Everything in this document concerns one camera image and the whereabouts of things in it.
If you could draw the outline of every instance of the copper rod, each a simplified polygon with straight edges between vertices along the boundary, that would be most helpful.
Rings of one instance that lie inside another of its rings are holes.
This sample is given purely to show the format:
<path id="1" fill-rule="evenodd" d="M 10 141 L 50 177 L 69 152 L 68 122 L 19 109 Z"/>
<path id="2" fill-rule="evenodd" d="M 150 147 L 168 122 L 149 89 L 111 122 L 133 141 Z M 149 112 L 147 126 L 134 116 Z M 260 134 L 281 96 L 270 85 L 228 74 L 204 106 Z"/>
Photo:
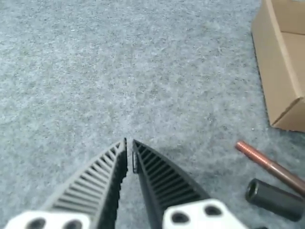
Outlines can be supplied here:
<path id="1" fill-rule="evenodd" d="M 266 157 L 262 152 L 244 141 L 238 141 L 235 148 L 245 154 L 252 161 L 263 167 L 270 174 L 287 184 L 301 196 L 305 197 L 305 181 L 292 174 L 286 168 Z"/>

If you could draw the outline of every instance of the cardboard flap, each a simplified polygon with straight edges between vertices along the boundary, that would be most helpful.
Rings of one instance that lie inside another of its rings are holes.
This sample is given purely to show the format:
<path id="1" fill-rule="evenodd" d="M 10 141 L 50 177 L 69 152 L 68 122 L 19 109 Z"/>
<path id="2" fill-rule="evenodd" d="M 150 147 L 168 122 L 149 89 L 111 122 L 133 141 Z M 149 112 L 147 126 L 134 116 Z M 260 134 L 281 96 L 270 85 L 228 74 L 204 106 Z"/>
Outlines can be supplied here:
<path id="1" fill-rule="evenodd" d="M 305 34 L 305 2 L 272 0 L 272 3 L 282 32 Z"/>
<path id="2" fill-rule="evenodd" d="M 273 126 L 294 131 L 305 130 L 305 100 L 299 99 Z"/>
<path id="3" fill-rule="evenodd" d="M 304 97 L 305 94 L 305 35 L 282 33 L 286 48 L 288 50 L 290 62 L 294 69 L 294 78 L 291 76 L 291 80 L 295 81 L 294 86 L 297 86 L 296 90 L 301 91 L 299 96 Z"/>

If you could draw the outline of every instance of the mounting hole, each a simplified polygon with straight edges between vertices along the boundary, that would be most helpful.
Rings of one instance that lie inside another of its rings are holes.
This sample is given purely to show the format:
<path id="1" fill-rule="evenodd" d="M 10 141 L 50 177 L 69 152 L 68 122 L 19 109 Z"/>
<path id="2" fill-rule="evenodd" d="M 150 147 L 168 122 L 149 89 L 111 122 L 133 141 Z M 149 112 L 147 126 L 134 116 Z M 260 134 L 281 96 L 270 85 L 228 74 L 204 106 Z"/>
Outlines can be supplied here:
<path id="1" fill-rule="evenodd" d="M 208 216 L 219 216 L 222 214 L 219 208 L 212 205 L 205 207 L 204 211 Z"/>
<path id="2" fill-rule="evenodd" d="M 175 212 L 172 215 L 172 221 L 174 223 L 186 223 L 188 222 L 190 219 L 188 218 L 187 215 L 185 215 L 182 212 Z"/>
<path id="3" fill-rule="evenodd" d="M 82 224 L 79 220 L 69 221 L 64 227 L 64 229 L 82 229 Z"/>
<path id="4" fill-rule="evenodd" d="M 46 224 L 46 220 L 44 218 L 37 218 L 32 220 L 27 225 L 27 229 L 43 229 L 45 224 Z"/>

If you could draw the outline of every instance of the ribbed gripper pad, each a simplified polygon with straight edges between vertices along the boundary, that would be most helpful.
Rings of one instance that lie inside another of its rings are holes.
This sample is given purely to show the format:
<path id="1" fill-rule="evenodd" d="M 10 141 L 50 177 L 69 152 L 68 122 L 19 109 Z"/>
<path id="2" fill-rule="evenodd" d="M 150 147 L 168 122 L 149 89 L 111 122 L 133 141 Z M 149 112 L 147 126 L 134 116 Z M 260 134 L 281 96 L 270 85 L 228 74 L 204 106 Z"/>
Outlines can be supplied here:
<path id="1" fill-rule="evenodd" d="M 154 149 L 134 140 L 132 153 L 133 170 L 140 177 L 152 228 L 161 226 L 168 207 L 210 198 L 182 169 Z"/>
<path id="2" fill-rule="evenodd" d="M 126 173 L 124 139 L 77 171 L 48 199 L 43 210 L 85 213 L 90 216 L 92 229 L 113 229 Z"/>

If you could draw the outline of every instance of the black plastic tube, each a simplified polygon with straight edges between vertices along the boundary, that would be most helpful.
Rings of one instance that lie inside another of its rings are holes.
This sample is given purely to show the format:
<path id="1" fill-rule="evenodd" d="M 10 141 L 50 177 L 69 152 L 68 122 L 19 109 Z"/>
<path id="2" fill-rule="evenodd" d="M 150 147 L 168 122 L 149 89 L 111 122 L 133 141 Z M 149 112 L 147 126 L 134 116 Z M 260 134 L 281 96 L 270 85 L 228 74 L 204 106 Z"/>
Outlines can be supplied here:
<path id="1" fill-rule="evenodd" d="M 246 192 L 246 200 L 291 221 L 299 221 L 304 213 L 305 202 L 301 197 L 253 179 Z"/>

